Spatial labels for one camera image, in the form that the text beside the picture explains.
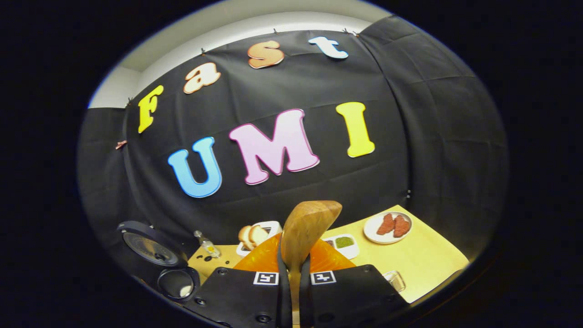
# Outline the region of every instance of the letter m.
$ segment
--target letter m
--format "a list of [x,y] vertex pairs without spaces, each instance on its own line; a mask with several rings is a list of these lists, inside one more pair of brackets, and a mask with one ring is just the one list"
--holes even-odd
[[253,124],[243,124],[231,131],[229,138],[239,144],[247,167],[248,175],[245,178],[247,184],[262,183],[269,178],[269,173],[261,169],[259,160],[275,175],[281,175],[285,152],[289,158],[287,169],[291,172],[313,168],[320,163],[320,159],[312,153],[305,136],[304,115],[301,109],[281,112],[275,119],[273,140]]

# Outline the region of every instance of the small bottle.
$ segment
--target small bottle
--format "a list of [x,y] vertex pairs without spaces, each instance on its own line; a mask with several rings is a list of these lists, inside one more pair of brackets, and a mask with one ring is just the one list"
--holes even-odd
[[201,244],[201,247],[206,250],[209,255],[212,257],[220,257],[220,250],[215,247],[215,245],[207,238],[202,235],[202,232],[195,231],[194,236],[198,238],[198,242]]

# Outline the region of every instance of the ceiling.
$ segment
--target ceiling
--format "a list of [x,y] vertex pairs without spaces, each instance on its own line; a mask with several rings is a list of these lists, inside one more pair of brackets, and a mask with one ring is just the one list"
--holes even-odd
[[391,15],[383,8],[358,0],[225,0],[158,32],[129,53],[120,66],[143,72],[172,49],[221,26],[270,13],[298,11],[333,13],[371,23]]

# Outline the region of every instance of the yellow table surface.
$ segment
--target yellow table surface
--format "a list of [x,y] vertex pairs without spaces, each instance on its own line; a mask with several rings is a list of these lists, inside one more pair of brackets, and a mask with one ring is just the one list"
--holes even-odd
[[[368,240],[364,235],[364,224],[369,218],[328,230],[322,238],[343,233],[353,235],[360,253],[350,261],[356,266],[372,264],[381,274],[398,271],[406,285],[401,296],[409,303],[469,264],[468,259],[454,245],[401,206],[396,205],[385,211],[403,212],[413,220],[412,230],[396,243],[381,245]],[[201,274],[202,284],[215,268],[232,268],[241,260],[241,256],[235,252],[237,246],[217,245],[221,256],[211,261],[204,261],[208,254],[199,248],[188,260],[188,265]]]

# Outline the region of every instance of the wooden spatula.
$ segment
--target wooden spatula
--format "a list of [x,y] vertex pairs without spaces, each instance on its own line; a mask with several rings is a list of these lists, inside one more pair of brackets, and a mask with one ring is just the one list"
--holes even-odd
[[291,292],[291,311],[299,313],[300,270],[310,249],[336,220],[342,205],[335,201],[299,203],[287,217],[282,232],[282,260],[286,264]]

